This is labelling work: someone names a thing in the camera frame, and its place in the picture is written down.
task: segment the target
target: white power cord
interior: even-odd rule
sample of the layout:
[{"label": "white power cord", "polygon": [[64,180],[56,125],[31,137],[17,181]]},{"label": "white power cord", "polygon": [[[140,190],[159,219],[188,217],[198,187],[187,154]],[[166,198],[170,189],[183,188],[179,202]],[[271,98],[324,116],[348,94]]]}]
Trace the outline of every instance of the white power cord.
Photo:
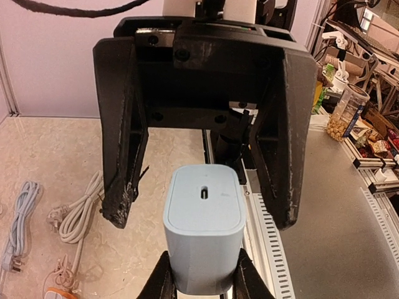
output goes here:
[{"label": "white power cord", "polygon": [[86,188],[84,195],[77,201],[67,206],[56,207],[47,216],[47,222],[53,229],[59,229],[61,241],[68,244],[76,244],[72,267],[68,263],[68,256],[58,260],[57,267],[51,272],[55,275],[55,283],[71,291],[75,287],[77,269],[79,267],[80,256],[82,255],[83,240],[89,226],[90,215],[94,203],[103,196],[102,172],[97,171],[92,177]]},{"label": "white power cord", "polygon": [[1,255],[0,285],[3,270],[21,271],[19,257],[24,253],[25,249],[25,220],[33,211],[39,191],[40,184],[38,183],[26,181],[22,184],[21,191],[15,202],[15,216]]}]

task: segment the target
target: white wall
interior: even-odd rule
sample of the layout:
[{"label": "white wall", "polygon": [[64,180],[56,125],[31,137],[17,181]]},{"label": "white wall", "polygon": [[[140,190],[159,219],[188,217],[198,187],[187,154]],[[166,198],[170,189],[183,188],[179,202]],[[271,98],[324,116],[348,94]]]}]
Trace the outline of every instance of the white wall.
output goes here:
[{"label": "white wall", "polygon": [[[45,0],[82,9],[114,7],[130,0]],[[22,115],[99,115],[92,48],[111,37],[127,16],[161,15],[163,0],[150,0],[129,12],[100,19],[50,16],[1,0],[2,44]]]},{"label": "white wall", "polygon": [[323,0],[297,0],[297,10],[294,23],[292,24],[291,34],[294,39],[305,45],[307,36],[312,28],[317,4]]},{"label": "white wall", "polygon": [[6,105],[6,98],[4,97],[4,92],[2,91],[2,87],[0,85],[0,123],[5,119],[8,115],[8,107]]}]

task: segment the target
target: bottle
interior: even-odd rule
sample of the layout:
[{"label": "bottle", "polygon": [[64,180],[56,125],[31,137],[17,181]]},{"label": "bottle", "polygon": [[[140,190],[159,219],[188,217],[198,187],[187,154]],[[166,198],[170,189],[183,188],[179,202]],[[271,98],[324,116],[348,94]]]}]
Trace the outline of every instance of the bottle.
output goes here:
[{"label": "bottle", "polygon": [[[323,73],[324,77],[327,78],[328,81],[332,82],[332,80],[334,79],[334,75],[335,75],[335,68],[332,64],[327,64],[323,68],[322,73]],[[317,103],[316,103],[316,105],[314,105],[314,108],[312,110],[313,114],[316,114],[319,111],[326,91],[327,91],[327,87],[323,87],[322,91],[320,92],[319,99],[317,100]]]},{"label": "bottle", "polygon": [[327,133],[337,141],[348,137],[370,96],[348,83],[327,124]]}]

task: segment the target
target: beige marble surface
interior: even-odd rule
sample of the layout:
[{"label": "beige marble surface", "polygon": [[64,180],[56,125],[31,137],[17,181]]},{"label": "beige marble surface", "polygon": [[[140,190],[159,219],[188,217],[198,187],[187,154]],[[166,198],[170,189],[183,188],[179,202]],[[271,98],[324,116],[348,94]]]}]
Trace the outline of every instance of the beige marble surface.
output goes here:
[{"label": "beige marble surface", "polygon": [[[124,230],[98,213],[85,239],[79,268],[80,298],[136,298],[166,249],[163,205],[174,169],[203,163],[201,132],[151,129],[140,182]],[[28,223],[21,273],[8,273],[4,294],[41,298],[42,283],[64,254],[73,258],[76,245],[63,244],[46,224],[52,207],[78,199],[96,170],[102,169],[99,120],[7,118],[0,125],[0,244],[14,216],[14,201],[23,181],[38,181],[42,196]]]}]

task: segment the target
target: jar of nuts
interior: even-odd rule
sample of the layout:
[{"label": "jar of nuts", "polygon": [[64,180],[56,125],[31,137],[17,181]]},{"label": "jar of nuts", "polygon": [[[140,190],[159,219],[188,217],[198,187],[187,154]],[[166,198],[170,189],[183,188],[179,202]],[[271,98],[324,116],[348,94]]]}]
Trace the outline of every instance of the jar of nuts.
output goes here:
[{"label": "jar of nuts", "polygon": [[348,83],[327,124],[327,134],[337,141],[348,137],[370,96]]}]

